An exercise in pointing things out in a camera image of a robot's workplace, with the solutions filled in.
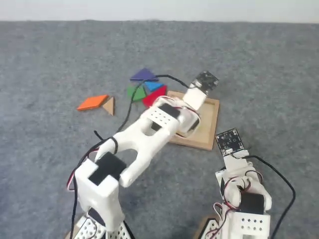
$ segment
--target red tangram piece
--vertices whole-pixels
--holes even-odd
[[[162,86],[159,89],[157,89],[156,91],[154,91],[153,93],[151,93],[150,95],[146,96],[143,99],[143,103],[144,103],[145,107],[147,107],[147,108],[151,107],[152,104],[154,103],[154,101],[159,96],[165,96],[166,95],[166,89],[167,89],[167,86]]]

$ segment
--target circuit board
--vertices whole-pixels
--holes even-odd
[[[236,128],[216,135],[216,141],[223,157],[244,149],[244,145]]]

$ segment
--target triangle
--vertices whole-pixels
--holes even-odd
[[[82,104],[79,105],[77,110],[85,111],[98,108],[102,105],[103,101],[106,100],[107,97],[108,95],[89,97]]]
[[[114,97],[112,96],[104,105],[103,108],[110,114],[114,115]]]
[[[143,103],[144,103],[145,107],[147,107],[147,108],[151,107],[152,104],[154,103],[154,101],[159,96],[165,96],[166,95],[166,89],[167,89],[167,86],[162,86],[159,89],[157,89],[156,91],[154,91],[153,93],[151,93],[150,95],[146,96],[143,99]]]
[[[131,81],[158,81],[158,78],[155,77],[155,75],[147,68],[143,68],[138,73],[136,73],[134,76],[131,77]]]
[[[132,98],[132,95],[133,95],[133,92],[135,90],[135,87],[136,86],[129,86],[128,87],[128,97],[130,99]],[[145,94],[144,87],[140,86],[140,87],[138,87],[138,89],[135,92],[133,101],[139,101],[139,100],[143,99],[145,96],[146,96],[146,94]]]
[[[162,87],[164,85],[163,83],[160,83],[160,82],[148,82],[148,81],[146,81],[144,84],[147,86],[147,88],[151,92],[157,90],[159,87]]]

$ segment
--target wooden board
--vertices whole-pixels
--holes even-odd
[[[167,96],[183,98],[184,94],[175,91],[168,91]],[[212,150],[217,116],[219,109],[219,100],[206,98],[204,104],[199,108],[198,113],[201,117],[201,124],[197,131],[188,138],[174,136],[170,142],[185,146]]]

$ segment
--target white robotic arm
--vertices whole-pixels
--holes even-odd
[[[129,187],[177,132],[184,137],[195,132],[200,123],[196,111],[205,101],[207,91],[218,83],[211,76],[209,72],[200,74],[182,100],[157,98],[136,122],[99,147],[95,162],[86,160],[75,171],[82,209],[93,208],[104,221],[106,231],[117,230],[125,218],[118,199],[119,185]],[[115,156],[127,149],[138,153],[128,167]]]
[[[216,172],[223,203],[218,204],[219,222],[211,219],[200,239],[267,239],[272,198],[262,185],[262,175],[244,158],[249,153],[235,128],[218,134],[216,141],[225,163]]]

